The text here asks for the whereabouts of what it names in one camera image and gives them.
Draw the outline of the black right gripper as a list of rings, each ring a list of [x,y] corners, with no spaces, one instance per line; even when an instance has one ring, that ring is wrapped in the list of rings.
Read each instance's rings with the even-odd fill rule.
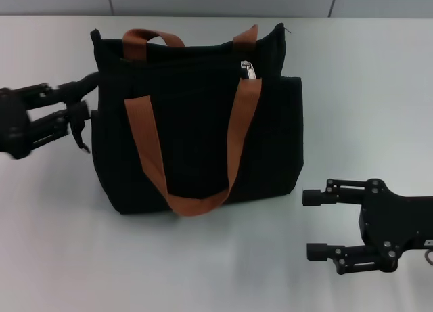
[[[328,179],[325,189],[303,190],[303,206],[361,205],[363,246],[307,243],[309,261],[332,260],[339,275],[365,271],[396,271],[398,260],[409,250],[425,250],[432,264],[432,197],[401,196],[381,179],[349,181]]]

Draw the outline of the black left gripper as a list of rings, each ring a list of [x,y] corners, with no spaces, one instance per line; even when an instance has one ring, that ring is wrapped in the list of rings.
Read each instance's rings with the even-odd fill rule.
[[[91,118],[84,96],[98,87],[99,73],[88,74],[52,89],[47,83],[20,89],[1,88],[1,152],[19,160],[32,150],[65,137],[68,128],[77,146],[85,152],[85,121]],[[46,117],[30,121],[27,110],[64,102],[67,107]]]

